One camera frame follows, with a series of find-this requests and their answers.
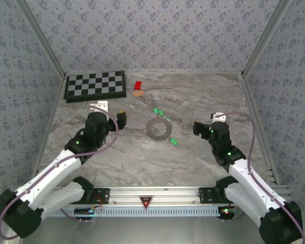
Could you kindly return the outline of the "black and grey chessboard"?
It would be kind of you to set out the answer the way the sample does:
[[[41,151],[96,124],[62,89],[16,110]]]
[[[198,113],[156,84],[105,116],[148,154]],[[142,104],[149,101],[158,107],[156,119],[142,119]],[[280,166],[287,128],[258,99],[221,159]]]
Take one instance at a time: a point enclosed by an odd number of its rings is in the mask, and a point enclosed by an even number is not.
[[[64,99],[67,103],[125,98],[124,71],[69,75],[66,79]]]

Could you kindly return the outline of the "right circuit board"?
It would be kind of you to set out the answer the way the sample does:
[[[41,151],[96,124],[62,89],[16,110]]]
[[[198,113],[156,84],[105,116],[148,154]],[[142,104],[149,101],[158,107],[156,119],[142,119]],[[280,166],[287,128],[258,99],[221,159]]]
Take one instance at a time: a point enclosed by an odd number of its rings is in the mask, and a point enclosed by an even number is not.
[[[232,220],[237,212],[236,208],[233,206],[230,207],[219,207],[219,216],[221,220]]]

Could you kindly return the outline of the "circuit board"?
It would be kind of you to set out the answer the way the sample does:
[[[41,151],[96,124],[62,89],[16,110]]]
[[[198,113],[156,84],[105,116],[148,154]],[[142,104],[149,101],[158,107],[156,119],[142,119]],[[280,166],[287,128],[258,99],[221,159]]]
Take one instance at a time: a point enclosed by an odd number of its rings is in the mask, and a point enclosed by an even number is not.
[[[219,216],[221,220],[232,220],[237,212],[236,208],[233,206],[230,207],[219,207]]]
[[[94,216],[98,214],[102,209],[100,207],[88,207],[88,208],[75,208],[74,215],[86,215]]]

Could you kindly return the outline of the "red triangle warning label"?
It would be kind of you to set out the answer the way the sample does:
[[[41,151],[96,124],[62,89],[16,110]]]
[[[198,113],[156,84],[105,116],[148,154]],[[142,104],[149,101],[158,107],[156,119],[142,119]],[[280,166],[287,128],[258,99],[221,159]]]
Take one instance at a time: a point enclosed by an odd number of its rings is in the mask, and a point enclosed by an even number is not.
[[[140,196],[139,197],[144,209],[148,209],[149,205],[153,200],[153,196]]]

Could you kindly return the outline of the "left circuit board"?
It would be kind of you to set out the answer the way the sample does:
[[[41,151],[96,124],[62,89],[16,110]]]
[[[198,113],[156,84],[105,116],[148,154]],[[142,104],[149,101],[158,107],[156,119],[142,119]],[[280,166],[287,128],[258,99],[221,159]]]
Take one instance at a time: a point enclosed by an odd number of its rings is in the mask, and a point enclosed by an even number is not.
[[[94,216],[98,214],[102,209],[100,207],[88,207],[88,208],[75,208],[74,215],[86,215]]]

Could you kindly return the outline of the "grey metal front shelf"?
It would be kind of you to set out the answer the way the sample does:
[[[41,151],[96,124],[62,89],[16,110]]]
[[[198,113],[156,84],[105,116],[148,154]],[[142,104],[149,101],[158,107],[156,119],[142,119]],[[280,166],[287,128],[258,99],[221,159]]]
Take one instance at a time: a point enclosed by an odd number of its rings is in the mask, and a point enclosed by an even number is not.
[[[77,223],[48,218],[19,244],[264,244],[247,217],[230,223],[216,217],[101,218]]]

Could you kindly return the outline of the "aluminium right table edge rail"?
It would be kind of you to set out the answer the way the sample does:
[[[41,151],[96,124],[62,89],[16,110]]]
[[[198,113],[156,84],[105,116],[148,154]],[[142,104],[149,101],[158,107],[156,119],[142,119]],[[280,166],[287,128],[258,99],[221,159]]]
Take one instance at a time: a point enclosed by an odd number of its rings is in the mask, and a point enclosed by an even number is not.
[[[288,185],[283,185],[279,179],[279,174],[275,167],[275,162],[273,160],[271,151],[269,149],[269,145],[266,140],[266,136],[264,133],[264,129],[261,123],[261,119],[258,114],[258,110],[256,104],[253,99],[252,92],[249,88],[248,82],[245,80],[243,74],[241,72],[238,73],[239,80],[241,82],[242,92],[245,96],[247,107],[250,113],[251,118],[253,119],[256,127],[256,137],[258,141],[258,145],[260,147],[263,162],[267,166],[267,178],[266,182],[273,187],[276,192],[284,197],[286,200],[292,200],[291,191]]]

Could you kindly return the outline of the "aluminium table edge rail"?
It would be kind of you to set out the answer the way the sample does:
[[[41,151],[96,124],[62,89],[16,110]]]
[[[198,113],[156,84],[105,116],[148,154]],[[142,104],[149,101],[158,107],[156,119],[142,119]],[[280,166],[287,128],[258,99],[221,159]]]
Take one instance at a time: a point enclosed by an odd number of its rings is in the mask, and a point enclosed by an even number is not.
[[[256,127],[256,137],[258,141],[258,145],[260,147],[263,162],[267,166],[267,178],[266,182],[273,187],[276,192],[284,197],[286,200],[292,200],[291,191],[288,185],[283,185],[279,179],[279,174],[275,167],[275,162],[273,160],[271,151],[269,149],[269,145],[266,140],[266,136],[264,133],[264,129],[261,123],[261,119],[258,114],[258,110],[256,104],[253,99],[252,92],[249,88],[248,82],[245,80],[243,74],[241,72],[238,73],[239,80],[241,82],[242,92],[245,96],[247,107],[250,113],[251,118],[253,119]]]
[[[42,157],[43,157],[43,154],[44,154],[44,151],[45,151],[45,148],[46,148],[46,144],[47,144],[47,140],[48,140],[48,137],[49,137],[49,134],[50,134],[50,130],[52,128],[52,123],[53,123],[53,120],[54,120],[54,115],[55,115],[55,112],[56,112],[56,108],[58,106],[58,103],[59,103],[59,99],[60,99],[60,96],[62,94],[62,90],[63,90],[63,87],[65,85],[65,76],[63,76],[60,81],[59,81],[59,85],[58,85],[58,88],[57,88],[57,93],[56,93],[56,97],[55,97],[55,100],[54,100],[54,103],[53,103],[53,107],[50,111],[50,116],[49,116],[49,119],[48,119],[48,122],[47,122],[47,125],[46,125],[46,131],[44,133],[44,139],[41,143],[41,146],[40,146],[40,149],[39,149],[39,153],[38,153],[38,156],[36,157],[36,160],[35,160],[35,163],[34,163],[34,167],[33,167],[33,171],[32,171],[32,174],[31,174],[31,178],[33,178],[34,176],[37,175],[37,171],[40,167],[40,162],[42,160]],[[15,232],[10,228],[8,227],[7,225],[4,225],[4,233],[7,234],[7,235],[13,235],[15,234]],[[11,240],[1,240],[0,241],[0,244],[19,244],[19,238],[16,237],[14,239],[11,239]]]

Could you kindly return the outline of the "aluminium left table edge rail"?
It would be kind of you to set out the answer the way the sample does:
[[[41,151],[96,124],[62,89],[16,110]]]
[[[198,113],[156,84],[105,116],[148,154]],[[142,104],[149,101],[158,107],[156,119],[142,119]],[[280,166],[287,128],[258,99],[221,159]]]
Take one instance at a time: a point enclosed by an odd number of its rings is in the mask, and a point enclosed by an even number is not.
[[[50,134],[50,130],[52,128],[52,123],[53,123],[53,120],[54,120],[54,115],[55,115],[55,112],[56,112],[56,108],[58,106],[58,103],[59,103],[59,99],[60,99],[60,96],[62,94],[62,90],[63,90],[63,87],[65,85],[65,76],[63,76],[60,81],[59,81],[59,85],[58,85],[58,88],[57,88],[57,93],[56,93],[56,97],[55,97],[55,100],[54,100],[54,103],[53,103],[53,107],[50,111],[50,116],[49,116],[49,119],[48,119],[48,122],[47,122],[47,125],[46,125],[46,131],[44,133],[44,139],[41,143],[41,146],[40,146],[40,149],[39,149],[39,153],[38,153],[38,156],[36,157],[36,160],[35,160],[35,163],[34,163],[34,167],[33,167],[33,171],[32,171],[32,174],[31,174],[31,178],[33,178],[34,176],[37,175],[37,171],[40,167],[40,162],[42,160],[42,157],[43,157],[43,154],[44,154],[44,151],[45,151],[45,148],[46,148],[46,144],[47,144],[47,140],[48,140],[48,137],[49,137],[49,134]],[[7,235],[13,235],[15,234],[15,232],[10,228],[8,227],[7,225],[4,225],[4,233],[7,234]],[[1,240],[0,241],[0,244],[19,244],[19,238],[16,237],[14,239],[11,239],[11,240]]]

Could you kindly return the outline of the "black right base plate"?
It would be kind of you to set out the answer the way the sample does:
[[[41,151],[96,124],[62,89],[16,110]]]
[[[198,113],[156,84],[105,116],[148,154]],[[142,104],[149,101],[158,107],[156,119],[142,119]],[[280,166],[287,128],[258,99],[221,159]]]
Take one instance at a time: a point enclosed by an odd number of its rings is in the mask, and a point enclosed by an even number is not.
[[[218,187],[202,187],[198,190],[201,204],[230,204],[225,193]]]

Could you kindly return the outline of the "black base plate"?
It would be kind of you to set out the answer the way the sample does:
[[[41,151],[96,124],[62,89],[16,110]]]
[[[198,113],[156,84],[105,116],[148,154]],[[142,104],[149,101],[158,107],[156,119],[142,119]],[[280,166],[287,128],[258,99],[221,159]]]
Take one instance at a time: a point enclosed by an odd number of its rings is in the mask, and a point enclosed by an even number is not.
[[[201,204],[230,204],[225,193],[218,187],[202,187],[198,190]]]
[[[109,188],[93,188],[93,193],[90,198],[83,197],[81,200],[72,202],[71,205],[101,205],[108,204],[110,197]]]

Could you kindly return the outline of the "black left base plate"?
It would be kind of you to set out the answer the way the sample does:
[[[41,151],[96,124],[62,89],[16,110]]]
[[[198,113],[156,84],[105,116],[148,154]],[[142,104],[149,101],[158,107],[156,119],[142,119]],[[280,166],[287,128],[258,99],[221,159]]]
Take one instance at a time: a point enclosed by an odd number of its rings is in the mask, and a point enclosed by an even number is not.
[[[71,205],[101,205],[108,204],[110,197],[109,188],[93,188],[93,193],[90,198],[83,197],[81,200],[72,202]]]

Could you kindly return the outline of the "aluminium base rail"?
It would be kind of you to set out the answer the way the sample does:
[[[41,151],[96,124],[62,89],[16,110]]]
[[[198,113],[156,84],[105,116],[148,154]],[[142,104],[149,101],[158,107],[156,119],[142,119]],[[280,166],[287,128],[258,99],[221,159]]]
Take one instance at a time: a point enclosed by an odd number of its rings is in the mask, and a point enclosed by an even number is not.
[[[142,207],[141,197],[152,197],[149,204],[151,207],[162,206],[193,206],[200,204],[198,187],[186,186],[130,186],[109,187],[108,206],[135,206]]]

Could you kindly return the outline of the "aluminium left corner post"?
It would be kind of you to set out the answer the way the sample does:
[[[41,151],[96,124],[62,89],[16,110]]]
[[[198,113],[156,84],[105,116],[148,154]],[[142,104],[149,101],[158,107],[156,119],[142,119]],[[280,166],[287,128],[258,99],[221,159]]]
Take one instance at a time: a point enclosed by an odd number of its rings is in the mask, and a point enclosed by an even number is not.
[[[28,3],[26,2],[26,0],[14,0],[14,2],[18,7],[19,11],[21,12],[22,16],[24,17],[25,21],[27,22],[28,26],[30,27],[31,31],[35,35],[39,45],[41,46],[43,52],[48,58],[56,74],[60,78],[64,78],[65,77],[64,70],[61,64],[59,63],[57,56],[55,55],[53,49],[51,48],[48,39],[46,38],[44,32],[42,31]]]

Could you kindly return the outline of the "aluminium corner post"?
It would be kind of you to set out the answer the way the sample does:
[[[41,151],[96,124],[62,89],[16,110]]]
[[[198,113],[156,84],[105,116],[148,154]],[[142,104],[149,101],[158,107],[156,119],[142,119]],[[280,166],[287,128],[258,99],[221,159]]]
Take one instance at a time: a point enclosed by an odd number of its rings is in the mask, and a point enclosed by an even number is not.
[[[243,78],[247,78],[252,72],[253,68],[261,57],[262,52],[265,50],[268,42],[270,41],[272,35],[274,34],[292,2],[293,0],[278,0],[267,21],[267,24],[261,32],[261,35],[258,38],[258,41],[242,70]]]
[[[14,2],[18,7],[19,11],[21,12],[22,16],[24,17],[25,21],[27,22],[28,26],[30,27],[31,31],[35,35],[39,45],[41,46],[43,52],[48,58],[56,74],[60,78],[64,78],[65,77],[64,70],[61,64],[59,63],[57,56],[55,55],[53,49],[51,48],[48,39],[46,38],[44,32],[42,31],[28,3],[26,2],[26,0],[14,0]]]

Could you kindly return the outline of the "aluminium right corner post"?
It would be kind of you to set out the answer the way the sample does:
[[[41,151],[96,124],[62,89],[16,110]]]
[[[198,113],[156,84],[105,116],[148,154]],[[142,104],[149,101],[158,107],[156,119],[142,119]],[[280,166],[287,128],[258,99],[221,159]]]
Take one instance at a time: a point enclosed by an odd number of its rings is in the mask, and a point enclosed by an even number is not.
[[[270,41],[272,35],[274,34],[292,2],[293,0],[278,0],[267,21],[267,24],[261,32],[261,35],[258,38],[258,41],[242,70],[243,78],[247,78],[252,72],[253,68],[261,57],[262,52],[265,50],[268,42]]]

